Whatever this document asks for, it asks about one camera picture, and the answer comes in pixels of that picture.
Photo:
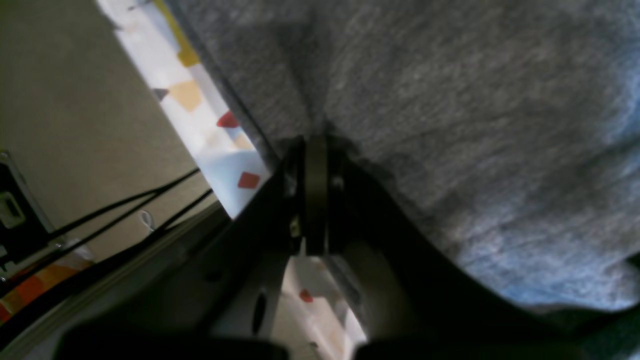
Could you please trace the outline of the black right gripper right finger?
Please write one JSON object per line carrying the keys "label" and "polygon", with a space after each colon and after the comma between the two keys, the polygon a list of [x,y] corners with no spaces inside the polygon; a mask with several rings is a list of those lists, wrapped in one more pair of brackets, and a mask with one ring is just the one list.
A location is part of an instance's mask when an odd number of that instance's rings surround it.
{"label": "black right gripper right finger", "polygon": [[639,308],[541,317],[502,299],[423,237],[370,174],[315,138],[315,254],[354,277],[357,360],[631,360]]}

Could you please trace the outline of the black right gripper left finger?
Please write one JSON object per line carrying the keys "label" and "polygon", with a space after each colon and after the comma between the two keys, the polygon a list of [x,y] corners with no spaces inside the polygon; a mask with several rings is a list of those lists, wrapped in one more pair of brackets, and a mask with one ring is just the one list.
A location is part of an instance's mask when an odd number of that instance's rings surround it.
{"label": "black right gripper left finger", "polygon": [[220,235],[176,269],[69,330],[57,360],[288,360],[270,342],[286,266],[316,254],[314,137],[292,145],[275,173]]}

